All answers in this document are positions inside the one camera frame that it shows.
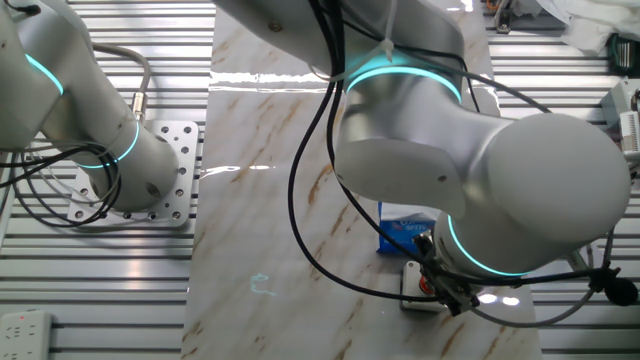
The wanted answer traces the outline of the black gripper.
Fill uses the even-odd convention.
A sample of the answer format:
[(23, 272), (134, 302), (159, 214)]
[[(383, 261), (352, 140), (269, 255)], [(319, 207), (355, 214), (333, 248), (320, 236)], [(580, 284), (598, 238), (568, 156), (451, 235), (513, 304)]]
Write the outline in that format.
[(432, 232), (422, 232), (416, 236), (416, 247), (421, 257), (419, 288), (426, 295), (439, 298), (441, 304), (464, 299), (465, 283), (456, 279), (460, 276), (456, 268), (438, 248)]

